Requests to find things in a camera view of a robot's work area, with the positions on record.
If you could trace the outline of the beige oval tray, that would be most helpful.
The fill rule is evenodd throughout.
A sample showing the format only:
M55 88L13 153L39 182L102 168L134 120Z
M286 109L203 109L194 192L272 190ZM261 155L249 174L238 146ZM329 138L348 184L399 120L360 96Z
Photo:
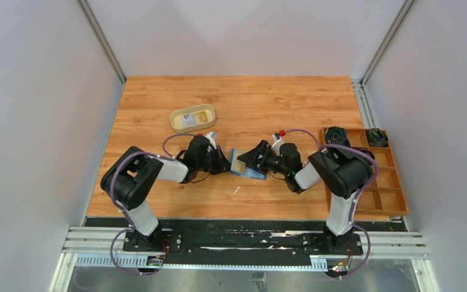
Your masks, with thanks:
M170 114L170 126L175 133L189 133L212 127L216 112L212 105L201 104L178 109Z

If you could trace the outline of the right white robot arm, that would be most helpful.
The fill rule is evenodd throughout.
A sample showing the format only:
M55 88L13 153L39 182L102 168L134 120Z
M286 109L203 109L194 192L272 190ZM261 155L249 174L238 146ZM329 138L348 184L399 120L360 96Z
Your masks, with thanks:
M345 145L325 144L303 164L295 144L272 147L262 140L237 159L259 173L283 175L288 189L294 193L302 193L322 181L333 197L317 244L331 254L346 248L355 229L353 216L358 196L374 177L369 155Z

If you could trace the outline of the blue card holder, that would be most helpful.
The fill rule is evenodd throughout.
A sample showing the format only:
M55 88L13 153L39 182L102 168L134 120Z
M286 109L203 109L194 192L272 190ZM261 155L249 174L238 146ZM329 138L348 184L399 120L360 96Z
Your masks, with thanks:
M246 166L246 171L244 174L239 174L239 173L236 173L236 172L233 172L232 171L232 161L234 161L235 159L238 159L238 157L240 155L244 154L244 151L242 150L239 150L239 149L236 149L236 148L232 148L231 151L230 151L230 155L229 155L229 162L231 164L231 168L229 170L229 172L233 175L236 175L236 176L240 176L240 177L243 177L243 178L249 178L249 179L259 179L259 180L266 180L267 176L256 171L256 170L253 170L253 169L250 169L249 167Z

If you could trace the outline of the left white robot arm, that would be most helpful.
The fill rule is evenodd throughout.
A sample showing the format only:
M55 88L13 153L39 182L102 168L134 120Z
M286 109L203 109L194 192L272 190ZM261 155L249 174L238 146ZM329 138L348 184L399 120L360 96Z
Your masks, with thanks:
M135 236L145 250L155 251L166 242L147 202L155 182L194 183L199 172L219 175L228 172L230 167L214 134L196 134L187 149L176 156L156 155L131 146L103 175L100 188L128 220L128 233Z

